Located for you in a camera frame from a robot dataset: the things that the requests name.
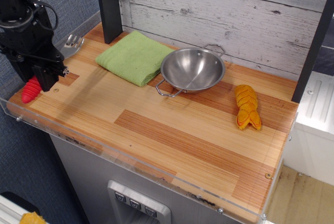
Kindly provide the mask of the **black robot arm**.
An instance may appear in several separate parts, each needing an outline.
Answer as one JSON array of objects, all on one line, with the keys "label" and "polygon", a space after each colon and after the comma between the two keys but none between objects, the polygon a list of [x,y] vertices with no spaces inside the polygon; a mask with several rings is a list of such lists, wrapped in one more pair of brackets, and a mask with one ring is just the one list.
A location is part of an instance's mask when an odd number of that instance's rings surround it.
[{"label": "black robot arm", "polygon": [[48,7],[39,0],[1,0],[1,53],[24,82],[35,77],[43,91],[68,73],[52,42],[57,24],[51,24]]}]

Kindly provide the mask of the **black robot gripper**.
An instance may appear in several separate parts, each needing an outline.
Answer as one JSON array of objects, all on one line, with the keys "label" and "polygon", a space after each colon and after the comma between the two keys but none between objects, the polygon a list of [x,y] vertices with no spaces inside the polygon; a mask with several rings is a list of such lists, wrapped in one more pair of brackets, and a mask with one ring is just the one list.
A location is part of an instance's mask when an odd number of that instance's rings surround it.
[{"label": "black robot gripper", "polygon": [[35,76],[44,92],[68,74],[53,36],[44,5],[28,6],[22,16],[1,16],[1,53],[24,82]]}]

